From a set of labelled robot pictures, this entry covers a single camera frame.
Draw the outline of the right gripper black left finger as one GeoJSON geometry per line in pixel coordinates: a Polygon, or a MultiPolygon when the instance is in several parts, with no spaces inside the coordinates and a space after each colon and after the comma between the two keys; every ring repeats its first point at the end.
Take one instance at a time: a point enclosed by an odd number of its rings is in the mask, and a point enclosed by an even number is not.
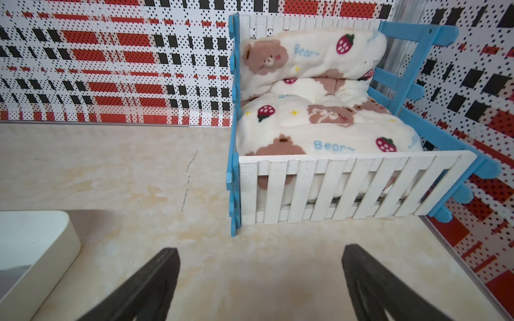
{"type": "Polygon", "coordinates": [[[163,248],[81,320],[165,320],[181,261],[176,248],[163,248]]]}

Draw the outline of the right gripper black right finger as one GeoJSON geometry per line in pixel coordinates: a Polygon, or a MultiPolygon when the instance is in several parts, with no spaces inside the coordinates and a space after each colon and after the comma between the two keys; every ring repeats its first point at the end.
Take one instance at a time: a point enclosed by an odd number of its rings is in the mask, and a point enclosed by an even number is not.
{"type": "Polygon", "coordinates": [[[341,258],[358,320],[450,320],[357,244],[341,258]]]}

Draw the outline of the white storage tray box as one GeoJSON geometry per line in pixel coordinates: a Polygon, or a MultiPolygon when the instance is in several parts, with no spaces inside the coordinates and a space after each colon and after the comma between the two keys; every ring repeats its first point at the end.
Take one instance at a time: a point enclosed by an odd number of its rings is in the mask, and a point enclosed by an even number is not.
{"type": "Polygon", "coordinates": [[[64,211],[2,211],[1,319],[31,320],[80,248],[64,211]]]}

